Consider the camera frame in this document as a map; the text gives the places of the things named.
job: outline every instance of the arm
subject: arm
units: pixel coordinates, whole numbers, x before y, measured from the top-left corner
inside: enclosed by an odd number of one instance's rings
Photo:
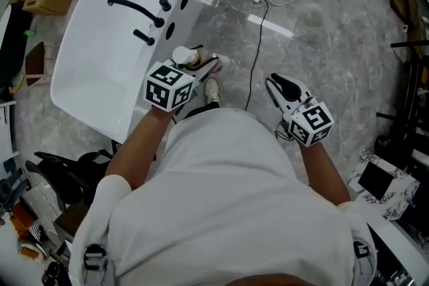
[[[349,192],[323,145],[300,145],[300,149],[311,188],[334,205],[350,202]]]
[[[173,114],[150,109],[114,156],[106,175],[122,176],[133,190],[143,185]]]

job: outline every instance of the white shirt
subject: white shirt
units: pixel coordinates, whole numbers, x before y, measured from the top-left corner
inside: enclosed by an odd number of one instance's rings
[[[225,285],[265,273],[345,286],[369,284],[375,272],[357,206],[336,207],[299,182],[277,139],[233,109],[179,122],[158,174],[139,189],[118,175],[100,182],[73,243],[74,285],[85,248],[103,235],[126,286]],[[371,253],[366,272],[356,240]]]

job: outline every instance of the shirt sleeve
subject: shirt sleeve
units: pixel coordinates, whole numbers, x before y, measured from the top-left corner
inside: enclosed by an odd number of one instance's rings
[[[116,205],[132,192],[120,175],[108,175],[97,186],[94,201],[74,237],[69,276],[73,286],[83,286],[83,256],[87,246],[100,243],[107,233]]]
[[[346,216],[355,249],[355,266],[352,286],[368,286],[377,270],[377,251],[368,224],[360,215],[361,209],[356,202],[346,202],[338,205],[339,210]]]

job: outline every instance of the black knob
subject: black knob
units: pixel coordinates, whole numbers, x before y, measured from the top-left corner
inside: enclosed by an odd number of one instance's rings
[[[139,39],[145,41],[147,43],[148,46],[152,46],[155,43],[154,38],[152,37],[147,37],[143,32],[141,32],[140,30],[134,30],[133,32],[134,36],[138,37]]]
[[[155,25],[155,27],[163,27],[164,26],[164,20],[160,17],[156,17],[154,19],[154,25]]]
[[[168,2],[168,0],[160,0],[160,5],[165,12],[172,9],[172,6]]]

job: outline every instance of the white sneaker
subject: white sneaker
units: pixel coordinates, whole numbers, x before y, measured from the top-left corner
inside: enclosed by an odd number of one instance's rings
[[[221,99],[219,98],[219,85],[215,79],[208,79],[205,86],[206,102],[210,104],[211,102],[217,102],[221,104]]]

